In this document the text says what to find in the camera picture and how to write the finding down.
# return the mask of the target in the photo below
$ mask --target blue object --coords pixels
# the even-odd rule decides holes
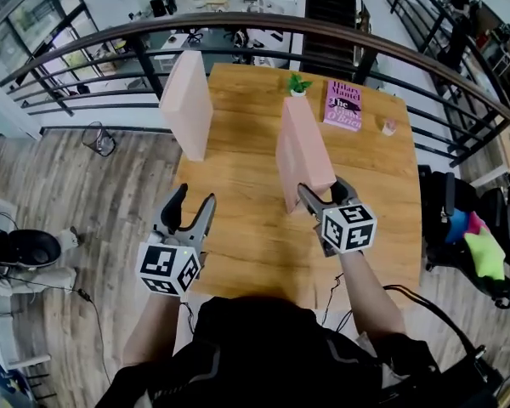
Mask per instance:
[[[468,213],[455,209],[448,222],[450,223],[450,231],[448,231],[444,242],[455,243],[462,239],[468,230]]]

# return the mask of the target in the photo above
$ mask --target pink box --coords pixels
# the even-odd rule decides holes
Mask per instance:
[[[275,159],[288,213],[298,204],[300,183],[322,195],[336,181],[314,113],[304,97],[283,102]]]
[[[213,106],[200,51],[184,51],[179,56],[159,109],[185,156],[204,160]]]

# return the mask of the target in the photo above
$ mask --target wire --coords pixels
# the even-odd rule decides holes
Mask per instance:
[[[329,296],[329,302],[326,305],[325,314],[323,315],[323,321],[321,322],[321,326],[323,326],[325,324],[325,322],[326,322],[326,316],[329,313],[329,307],[331,307],[331,301],[332,301],[332,295],[334,295],[334,289],[336,289],[338,286],[340,286],[340,277],[342,275],[343,275],[343,273],[341,273],[339,276],[336,276],[334,278],[334,281],[336,281],[337,284],[334,287],[331,288],[331,296]]]
[[[50,286],[49,284],[43,284],[41,282],[34,282],[34,281],[23,280],[21,278],[15,278],[15,277],[9,276],[9,275],[2,275],[2,274],[0,274],[0,277],[7,278],[7,279],[10,279],[10,280],[23,281],[23,282],[28,283],[28,284],[35,284],[35,285],[38,285],[38,286],[45,286],[45,287],[48,287],[48,288],[51,288],[51,289],[64,290],[65,292],[76,292],[77,295],[79,295],[79,297],[81,297],[82,299],[84,299],[88,303],[91,303],[93,305],[94,312],[96,313],[96,322],[97,322],[98,327],[99,327],[100,342],[102,343],[102,366],[104,367],[104,373],[105,373],[106,379],[108,380],[108,384],[111,385],[110,375],[108,374],[108,369],[107,369],[107,367],[105,365],[104,335],[103,335],[103,332],[102,332],[102,325],[100,324],[100,314],[99,314],[98,309],[96,308],[96,304],[93,302],[93,299],[89,296],[89,294],[87,292],[85,292],[83,289],[75,290],[75,289],[69,289],[68,287]]]
[[[432,311],[435,315],[437,315],[445,324],[447,324],[454,333],[459,337],[461,340],[461,343],[465,350],[467,351],[467,354],[475,354],[476,348],[472,344],[472,342],[468,339],[467,335],[454,323],[453,320],[451,320],[450,316],[447,315],[440,307],[438,307],[435,303],[432,303],[425,297],[418,295],[417,293],[413,292],[407,287],[401,286],[401,285],[390,285],[390,286],[384,286],[384,290],[395,290],[397,292],[402,293],[407,298],[409,298],[411,301],[418,303],[428,309],[429,311]]]
[[[189,310],[189,317],[187,318],[187,323],[189,324],[190,333],[195,334],[195,329],[193,327],[193,318],[195,317],[195,314],[193,313],[193,310],[190,308],[189,303],[180,303],[180,305],[184,305]]]
[[[351,317],[352,314],[353,310],[351,309],[350,311],[348,311],[348,313],[344,315],[344,317],[342,318],[342,320],[340,320],[340,323],[337,326],[337,332],[342,331],[342,329],[347,325],[349,318]]]
[[[18,230],[19,227],[17,226],[17,223],[13,220],[11,216],[9,216],[6,212],[0,212],[0,216],[4,216],[5,218],[9,219],[11,222],[14,223],[15,229]]]
[[[67,291],[67,292],[78,292],[78,290],[69,289],[68,287],[50,286],[49,284],[42,284],[41,282],[23,280],[22,278],[15,278],[14,276],[9,276],[9,275],[2,275],[2,274],[0,274],[0,277],[1,278],[7,278],[8,280],[23,281],[25,283],[35,284],[37,286],[45,286],[45,287],[49,287],[50,289],[64,290],[64,291]]]

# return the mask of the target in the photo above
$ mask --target potted plant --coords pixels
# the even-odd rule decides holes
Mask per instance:
[[[306,88],[309,88],[313,82],[303,82],[299,74],[292,73],[289,79],[289,90],[293,97],[303,97],[306,95]]]

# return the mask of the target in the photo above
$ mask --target small cup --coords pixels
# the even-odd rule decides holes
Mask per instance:
[[[397,129],[397,122],[393,118],[386,118],[383,122],[382,133],[391,136]]]

